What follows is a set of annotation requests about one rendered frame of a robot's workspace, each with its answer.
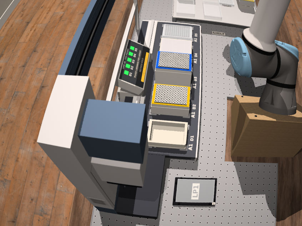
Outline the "cream one-well reservoir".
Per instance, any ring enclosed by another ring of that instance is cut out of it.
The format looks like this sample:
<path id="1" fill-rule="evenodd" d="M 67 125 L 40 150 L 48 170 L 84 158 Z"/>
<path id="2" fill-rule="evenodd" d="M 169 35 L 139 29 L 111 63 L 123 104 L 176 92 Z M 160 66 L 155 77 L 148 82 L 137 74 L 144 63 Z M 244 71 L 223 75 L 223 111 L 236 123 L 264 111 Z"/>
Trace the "cream one-well reservoir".
<path id="1" fill-rule="evenodd" d="M 188 122 L 150 119 L 148 145 L 152 147 L 186 149 Z"/>

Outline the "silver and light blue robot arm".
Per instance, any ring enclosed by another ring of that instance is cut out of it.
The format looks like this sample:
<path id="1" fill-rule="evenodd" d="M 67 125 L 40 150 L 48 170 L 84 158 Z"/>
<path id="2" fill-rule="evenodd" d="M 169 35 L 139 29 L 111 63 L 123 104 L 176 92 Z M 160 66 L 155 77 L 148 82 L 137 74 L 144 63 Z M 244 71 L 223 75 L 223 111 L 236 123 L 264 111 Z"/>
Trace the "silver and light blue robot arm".
<path id="1" fill-rule="evenodd" d="M 291 0 L 259 0 L 250 28 L 230 44 L 234 71 L 245 77 L 267 78 L 259 107 L 279 115 L 297 110 L 298 49 L 276 36 Z"/>

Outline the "light grey rectangular panel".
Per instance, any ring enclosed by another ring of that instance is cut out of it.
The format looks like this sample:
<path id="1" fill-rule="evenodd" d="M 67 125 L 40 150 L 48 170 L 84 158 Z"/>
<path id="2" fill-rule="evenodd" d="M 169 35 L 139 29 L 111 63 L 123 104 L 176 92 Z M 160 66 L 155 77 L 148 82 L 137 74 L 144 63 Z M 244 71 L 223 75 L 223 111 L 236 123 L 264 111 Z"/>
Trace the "light grey rectangular panel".
<path id="1" fill-rule="evenodd" d="M 176 202 L 213 203 L 215 180 L 178 179 Z"/>

